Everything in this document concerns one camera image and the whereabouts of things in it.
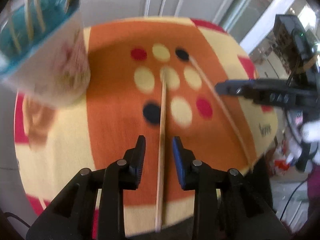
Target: wooden chopstick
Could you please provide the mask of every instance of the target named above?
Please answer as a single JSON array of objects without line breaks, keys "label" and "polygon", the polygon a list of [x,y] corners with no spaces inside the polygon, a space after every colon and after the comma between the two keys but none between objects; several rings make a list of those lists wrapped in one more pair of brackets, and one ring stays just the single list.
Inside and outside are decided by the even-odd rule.
[{"label": "wooden chopstick", "polygon": [[163,71],[161,112],[160,112],[160,137],[159,137],[159,156],[158,156],[158,179],[157,179],[157,198],[156,198],[156,232],[161,231],[163,193],[164,193],[164,142],[165,142],[165,108],[167,97],[166,75]]},{"label": "wooden chopstick", "polygon": [[206,76],[206,74],[202,71],[202,69],[199,67],[198,63],[196,62],[196,60],[193,57],[189,57],[191,64],[193,65],[193,67],[198,71],[199,75],[201,76],[201,78],[204,80],[204,82],[207,84],[207,86],[209,87],[209,89],[211,90],[214,98],[217,100],[219,106],[221,107],[223,113],[225,114],[226,118],[228,119],[234,133],[236,134],[236,136],[238,137],[238,140],[240,142],[240,145],[242,147],[242,150],[244,152],[244,155],[247,159],[247,163],[248,166],[250,167],[251,171],[253,171],[253,162],[251,162],[250,159],[250,155],[249,155],[249,151],[244,143],[244,140],[241,136],[241,133],[238,129],[238,127],[236,126],[235,121],[232,119],[232,116],[229,112],[229,110],[227,109],[226,105],[223,103],[223,101],[221,100],[220,96],[218,95],[218,93],[216,92],[216,90],[214,89],[214,86],[212,85],[211,81],[208,79],[208,77]]}]

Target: gray floor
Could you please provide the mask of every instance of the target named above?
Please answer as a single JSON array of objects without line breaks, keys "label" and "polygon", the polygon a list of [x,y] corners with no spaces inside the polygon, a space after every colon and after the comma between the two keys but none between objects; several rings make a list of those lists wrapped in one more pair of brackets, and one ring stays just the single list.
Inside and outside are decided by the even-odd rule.
[{"label": "gray floor", "polygon": [[[36,214],[25,196],[19,174],[13,140],[13,116],[16,93],[0,85],[0,207],[31,225]],[[19,221],[9,221],[25,238],[28,229]]]}]

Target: round table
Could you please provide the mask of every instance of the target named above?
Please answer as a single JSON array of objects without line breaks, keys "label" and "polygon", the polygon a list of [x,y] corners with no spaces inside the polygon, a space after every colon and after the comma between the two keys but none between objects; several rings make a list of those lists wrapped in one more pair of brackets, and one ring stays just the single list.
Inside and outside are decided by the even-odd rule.
[{"label": "round table", "polygon": [[[106,168],[144,135],[141,184],[136,191],[124,192],[125,230],[127,236],[154,230],[164,69],[168,79],[164,226],[193,214],[194,193],[182,191],[178,183],[173,136],[180,136],[184,147],[212,168],[237,168],[243,174],[249,170],[228,119],[190,63],[192,57],[213,85],[257,77],[248,55],[222,28],[189,18],[134,18],[87,28],[84,43],[91,69],[85,96],[71,106],[50,109],[17,95],[16,155],[37,214],[81,168]],[[243,98],[221,98],[255,163],[275,136],[275,112]]]}]

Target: yellow dot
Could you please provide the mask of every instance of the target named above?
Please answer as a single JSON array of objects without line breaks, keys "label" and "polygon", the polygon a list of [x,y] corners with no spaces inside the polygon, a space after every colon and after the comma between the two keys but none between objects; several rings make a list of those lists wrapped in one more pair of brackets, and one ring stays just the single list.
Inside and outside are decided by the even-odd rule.
[{"label": "yellow dot", "polygon": [[170,60],[170,52],[168,48],[160,43],[156,43],[152,47],[153,56],[159,61],[168,62]]},{"label": "yellow dot", "polygon": [[196,70],[194,70],[192,67],[187,66],[184,68],[183,74],[186,82],[192,89],[199,90],[201,88],[202,80]]},{"label": "yellow dot", "polygon": [[192,110],[183,97],[174,97],[171,101],[170,110],[174,121],[178,125],[187,128],[191,124]]},{"label": "yellow dot", "polygon": [[152,93],[155,87],[155,77],[147,67],[138,67],[134,72],[134,82],[137,88],[146,94]]},{"label": "yellow dot", "polygon": [[180,79],[175,69],[171,67],[162,67],[160,69],[160,79],[162,81],[163,73],[165,72],[167,87],[171,90],[176,90],[180,86]]}]

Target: black dot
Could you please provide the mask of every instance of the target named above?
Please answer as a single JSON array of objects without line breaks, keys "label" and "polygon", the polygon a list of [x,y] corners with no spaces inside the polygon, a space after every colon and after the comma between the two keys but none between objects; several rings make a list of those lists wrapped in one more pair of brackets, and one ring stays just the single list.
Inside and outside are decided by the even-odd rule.
[{"label": "black dot", "polygon": [[151,124],[160,124],[160,106],[156,103],[147,103],[143,107],[143,116]]},{"label": "black dot", "polygon": [[189,54],[182,48],[176,48],[176,55],[183,61],[189,61]]}]

